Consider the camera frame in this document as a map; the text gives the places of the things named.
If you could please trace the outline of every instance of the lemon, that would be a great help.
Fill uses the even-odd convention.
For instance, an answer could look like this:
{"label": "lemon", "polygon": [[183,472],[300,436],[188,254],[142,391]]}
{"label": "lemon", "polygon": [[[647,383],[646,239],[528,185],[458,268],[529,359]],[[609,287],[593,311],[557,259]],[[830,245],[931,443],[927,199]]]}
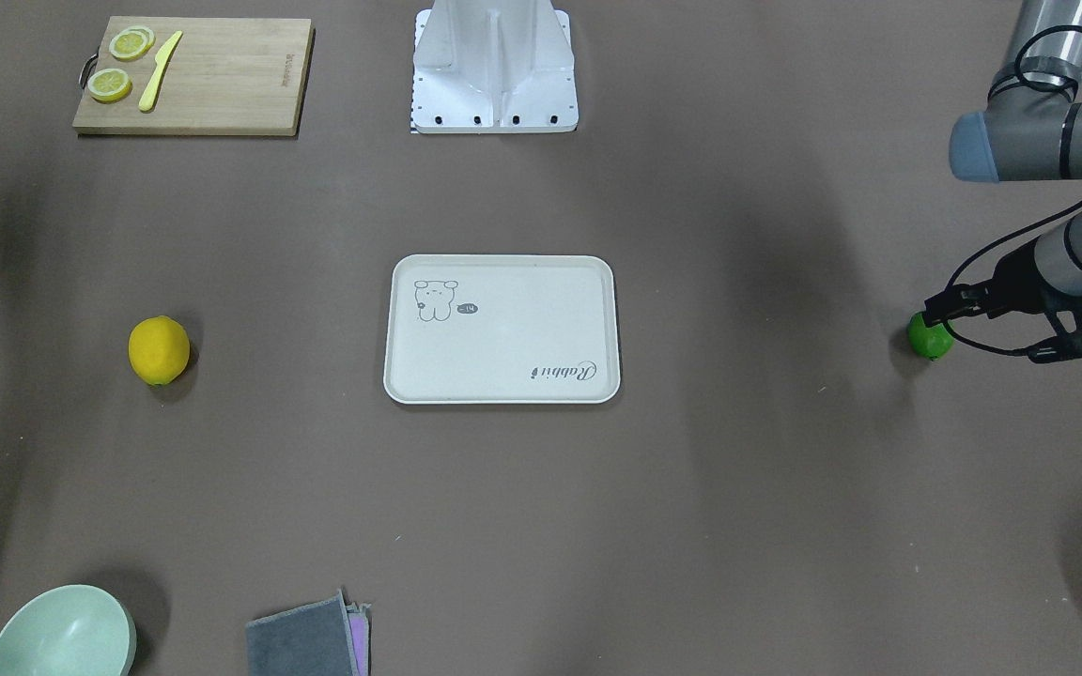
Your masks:
{"label": "lemon", "polygon": [[87,91],[96,102],[119,102],[132,91],[132,78],[119,68],[104,68],[87,81]]}
{"label": "lemon", "polygon": [[149,42],[149,34],[134,29],[134,27],[126,27],[116,35],[116,38],[110,39],[107,50],[117,59],[135,61],[149,51],[150,44],[153,43]]}
{"label": "lemon", "polygon": [[168,385],[185,371],[189,361],[186,330],[164,316],[138,322],[128,337],[128,360],[142,381]]}

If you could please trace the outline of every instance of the purple cloth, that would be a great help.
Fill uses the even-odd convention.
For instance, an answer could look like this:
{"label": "purple cloth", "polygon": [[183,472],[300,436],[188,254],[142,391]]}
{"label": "purple cloth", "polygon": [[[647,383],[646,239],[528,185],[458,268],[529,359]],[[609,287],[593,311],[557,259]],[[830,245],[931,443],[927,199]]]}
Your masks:
{"label": "purple cloth", "polygon": [[348,628],[353,633],[353,654],[357,655],[357,674],[370,676],[370,621],[365,613],[349,613]]}

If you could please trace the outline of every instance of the lemon slice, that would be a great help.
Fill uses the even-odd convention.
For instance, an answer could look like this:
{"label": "lemon slice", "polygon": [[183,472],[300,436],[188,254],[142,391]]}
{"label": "lemon slice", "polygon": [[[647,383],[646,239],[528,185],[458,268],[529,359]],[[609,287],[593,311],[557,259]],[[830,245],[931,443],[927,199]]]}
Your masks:
{"label": "lemon slice", "polygon": [[132,78],[119,68],[104,68],[87,81],[87,91],[95,102],[119,102],[132,91]]}
{"label": "lemon slice", "polygon": [[149,39],[149,41],[147,41],[146,50],[147,50],[147,48],[153,47],[153,44],[156,41],[158,41],[158,36],[156,36],[153,32],[151,27],[146,26],[146,25],[130,25],[130,26],[126,27],[123,30],[121,30],[119,32],[128,32],[130,30],[136,30],[136,31],[143,32],[143,34],[145,34],[145,36],[147,36],[147,38]]}
{"label": "lemon slice", "polygon": [[145,52],[149,51],[149,36],[136,29],[124,29],[121,30],[116,38],[110,39],[110,51],[111,56],[116,56],[120,61],[135,61],[138,57],[145,55]]}

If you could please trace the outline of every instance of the yellow knife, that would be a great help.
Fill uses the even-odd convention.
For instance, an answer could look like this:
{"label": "yellow knife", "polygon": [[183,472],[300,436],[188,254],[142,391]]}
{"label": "yellow knife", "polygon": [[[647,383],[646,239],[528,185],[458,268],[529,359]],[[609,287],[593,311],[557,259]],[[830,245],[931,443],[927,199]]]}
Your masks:
{"label": "yellow knife", "polygon": [[161,89],[161,78],[164,77],[164,68],[169,63],[169,55],[173,54],[173,48],[177,47],[180,39],[182,39],[181,30],[169,36],[167,43],[162,44],[160,50],[158,50],[158,55],[156,55],[158,67],[153,71],[153,77],[149,78],[149,84],[145,88],[145,94],[141,95],[142,112],[153,110],[153,105],[158,103],[158,90]]}

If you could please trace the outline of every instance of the green lime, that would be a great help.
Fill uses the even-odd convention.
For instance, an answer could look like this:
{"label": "green lime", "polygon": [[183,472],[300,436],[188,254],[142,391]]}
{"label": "green lime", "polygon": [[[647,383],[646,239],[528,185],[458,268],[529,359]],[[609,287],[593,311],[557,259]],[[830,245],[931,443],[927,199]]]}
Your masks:
{"label": "green lime", "polygon": [[921,313],[909,321],[909,344],[913,352],[928,360],[940,359],[954,344],[954,337],[942,324],[926,326]]}

